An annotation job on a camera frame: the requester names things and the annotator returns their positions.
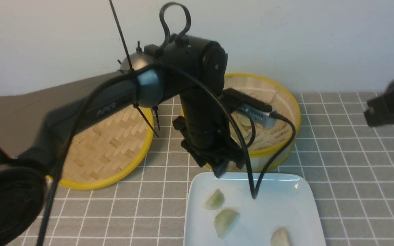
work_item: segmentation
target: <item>white wall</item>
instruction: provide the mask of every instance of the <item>white wall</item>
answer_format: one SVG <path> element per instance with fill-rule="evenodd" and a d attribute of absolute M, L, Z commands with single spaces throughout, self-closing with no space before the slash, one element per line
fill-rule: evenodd
<path fill-rule="evenodd" d="M 114 0 L 133 51 L 163 40 L 167 0 Z M 393 0 L 180 0 L 192 35 L 219 41 L 228 69 L 292 91 L 382 91 L 394 78 Z M 167 11 L 172 31 L 179 8 Z M 0 0 L 0 95 L 116 70 L 124 58 L 107 0 Z"/>

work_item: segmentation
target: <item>white square plate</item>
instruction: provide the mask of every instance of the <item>white square plate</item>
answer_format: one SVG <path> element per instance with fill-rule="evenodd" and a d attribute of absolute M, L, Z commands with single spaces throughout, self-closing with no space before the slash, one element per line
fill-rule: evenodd
<path fill-rule="evenodd" d="M 255 183 L 259 174 L 254 173 Z M 203 204 L 220 189 L 223 207 L 206 210 Z M 223 209 L 239 212 L 224 240 L 217 237 L 214 219 Z M 322 226 L 308 183 L 291 174 L 267 173 L 256 200 L 250 195 L 246 173 L 201 173 L 191 183 L 186 204 L 184 246 L 270 246 L 273 232 L 286 227 L 291 246 L 325 246 Z"/>

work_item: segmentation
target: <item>gray table surface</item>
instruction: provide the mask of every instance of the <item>gray table surface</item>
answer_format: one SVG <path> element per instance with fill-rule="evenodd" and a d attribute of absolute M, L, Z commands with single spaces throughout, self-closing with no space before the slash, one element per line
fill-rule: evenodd
<path fill-rule="evenodd" d="M 313 190 L 328 246 L 394 246 L 394 126 L 370 129 L 363 93 L 294 95 L 302 111 L 295 151 L 277 172 L 304 177 Z M 181 246 L 186 198 L 205 172 L 171 128 L 176 98 L 159 107 L 160 139 L 116 185 L 59 188 L 45 245 Z M 40 218 L 11 246 L 33 246 Z"/>

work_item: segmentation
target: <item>yellow rim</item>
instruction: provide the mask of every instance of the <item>yellow rim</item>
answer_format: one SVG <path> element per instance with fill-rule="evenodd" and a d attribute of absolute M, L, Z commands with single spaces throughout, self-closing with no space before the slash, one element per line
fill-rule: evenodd
<path fill-rule="evenodd" d="M 141 110 L 144 113 L 144 115 L 147 117 L 148 122 L 153 126 L 154 121 L 153 121 L 152 111 L 147 108 L 141 108 Z M 96 190 L 115 184 L 116 182 L 122 180 L 127 175 L 129 175 L 142 162 L 142 160 L 144 160 L 145 156 L 147 155 L 148 149 L 150 148 L 152 140 L 153 140 L 153 131 L 147 129 L 145 142 L 141 148 L 141 151 L 138 153 L 135 159 L 133 159 L 133 161 L 124 170 L 122 170 L 122 172 L 120 172 L 115 176 L 112 176 L 102 181 L 97 181 L 92 183 L 77 183 L 77 182 L 62 179 L 59 182 L 59 185 L 74 190 Z"/>

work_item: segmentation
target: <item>bamboo steamer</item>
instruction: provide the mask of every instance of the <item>bamboo steamer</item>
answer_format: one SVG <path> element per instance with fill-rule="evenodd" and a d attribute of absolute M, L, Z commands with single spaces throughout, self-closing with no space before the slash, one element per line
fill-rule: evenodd
<path fill-rule="evenodd" d="M 153 125 L 150 109 L 141 109 Z M 72 140 L 60 185 L 95 190 L 130 174 L 147 155 L 153 131 L 133 106 L 77 134 Z"/>
<path fill-rule="evenodd" d="M 277 82 L 247 73 L 228 73 L 225 76 L 224 89 L 227 88 L 234 88 L 260 101 L 271 104 L 274 110 L 291 120 L 296 127 L 296 133 L 299 132 L 301 124 L 299 104 L 293 95 Z M 251 127 L 241 124 L 237 113 L 233 113 L 233 118 L 237 125 L 243 128 L 241 131 L 247 143 L 252 133 Z M 232 125 L 230 128 L 231 132 L 234 133 Z M 252 170 L 260 172 L 273 154 L 289 140 L 291 127 L 285 122 L 278 120 L 271 129 L 263 129 L 259 124 L 255 124 L 255 128 L 255 141 L 248 148 L 248 151 Z M 236 134 L 232 134 L 232 137 L 238 142 Z M 295 140 L 275 159 L 269 171 L 280 166 L 289 157 L 294 148 Z M 230 162 L 228 171 L 245 172 L 247 170 L 245 166 L 242 169 L 238 169 L 235 163 Z"/>

